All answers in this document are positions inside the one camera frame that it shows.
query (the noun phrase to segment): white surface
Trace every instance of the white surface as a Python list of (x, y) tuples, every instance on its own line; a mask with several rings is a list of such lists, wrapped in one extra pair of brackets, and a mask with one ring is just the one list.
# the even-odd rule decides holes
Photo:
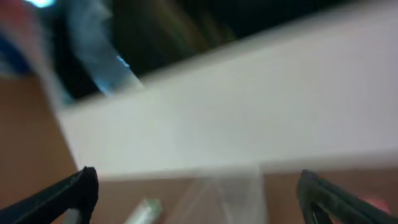
[(396, 4), (340, 9), (155, 77), (58, 114), (79, 167), (104, 177), (398, 147)]

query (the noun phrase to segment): brown surface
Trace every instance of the brown surface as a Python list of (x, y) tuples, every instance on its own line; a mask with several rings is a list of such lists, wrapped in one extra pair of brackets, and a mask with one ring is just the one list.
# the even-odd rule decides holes
[(95, 224), (122, 224), (142, 199), (153, 198), (162, 202), (164, 212), (159, 220), (161, 222), (173, 210), (191, 183), (192, 179), (100, 182), (93, 221)]
[(76, 172), (35, 77), (0, 80), (0, 208)]
[[(384, 199), (392, 214), (398, 216), (398, 169), (346, 170), (319, 175), (361, 198)], [(265, 175), (271, 224), (304, 223), (295, 193), (299, 176), (299, 173)]]

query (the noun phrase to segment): white wall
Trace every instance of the white wall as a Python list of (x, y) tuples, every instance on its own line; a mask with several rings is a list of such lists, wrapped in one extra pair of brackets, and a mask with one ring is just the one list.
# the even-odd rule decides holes
[(154, 77), (58, 114), (79, 166), (104, 177), (398, 148), (397, 4), (329, 12)]

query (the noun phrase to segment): bright light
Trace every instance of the bright light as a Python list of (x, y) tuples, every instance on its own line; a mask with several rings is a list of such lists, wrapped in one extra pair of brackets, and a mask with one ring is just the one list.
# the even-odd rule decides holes
[(31, 2), (33, 5), (37, 7), (49, 7), (54, 4), (55, 0), (25, 0)]

